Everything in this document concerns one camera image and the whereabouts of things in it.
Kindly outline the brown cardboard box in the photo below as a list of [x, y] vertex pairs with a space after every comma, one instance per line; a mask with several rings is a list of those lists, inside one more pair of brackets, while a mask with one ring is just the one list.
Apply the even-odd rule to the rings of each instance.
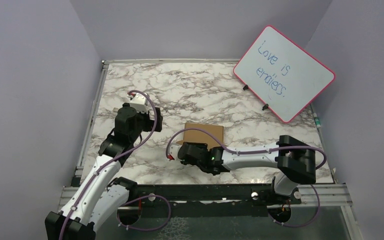
[[[221, 143], [224, 142], [224, 127], [221, 125], [200, 124], [200, 123], [187, 122], [187, 123], [185, 123], [184, 128], [185, 129], [196, 128], [196, 129], [205, 130], [206, 132], [213, 135]], [[210, 137], [206, 133], [198, 131], [198, 130], [185, 131], [183, 133], [183, 138], [181, 140], [178, 140], [176, 143], [182, 145], [183, 142], [207, 144], [208, 150], [211, 148], [214, 148], [214, 147], [220, 147], [221, 146], [212, 137]]]

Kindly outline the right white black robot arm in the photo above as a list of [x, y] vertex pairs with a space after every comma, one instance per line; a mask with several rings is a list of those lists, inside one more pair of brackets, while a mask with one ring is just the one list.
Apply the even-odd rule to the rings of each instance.
[[278, 169], [268, 190], [269, 199], [276, 204], [293, 195], [298, 185], [316, 183], [316, 149], [289, 135], [262, 146], [208, 149], [205, 143], [171, 143], [167, 157], [214, 176], [245, 168]]

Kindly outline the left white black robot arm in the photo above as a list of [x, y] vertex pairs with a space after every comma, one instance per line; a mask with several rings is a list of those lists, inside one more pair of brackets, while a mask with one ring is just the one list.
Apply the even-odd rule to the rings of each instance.
[[142, 132], [153, 134], [162, 130], [163, 116], [153, 107], [154, 119], [146, 104], [124, 103], [117, 111], [114, 128], [100, 145], [98, 157], [76, 193], [58, 212], [45, 218], [49, 240], [94, 240], [96, 232], [109, 215], [121, 204], [132, 205], [137, 200], [136, 182], [122, 179], [106, 192], [115, 174], [132, 152]]

